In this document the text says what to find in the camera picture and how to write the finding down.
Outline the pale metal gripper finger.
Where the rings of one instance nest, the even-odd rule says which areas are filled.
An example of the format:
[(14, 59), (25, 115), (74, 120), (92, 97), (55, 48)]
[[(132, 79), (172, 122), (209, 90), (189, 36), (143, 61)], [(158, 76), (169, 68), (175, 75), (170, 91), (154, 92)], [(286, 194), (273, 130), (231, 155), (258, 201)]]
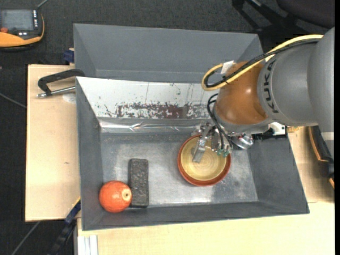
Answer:
[(202, 156), (203, 154), (203, 141), (200, 139), (197, 140), (197, 143), (191, 150), (192, 156)]
[(195, 146), (192, 148), (192, 161), (195, 163), (201, 162), (201, 159), (205, 153), (206, 146), (205, 141), (198, 140)]

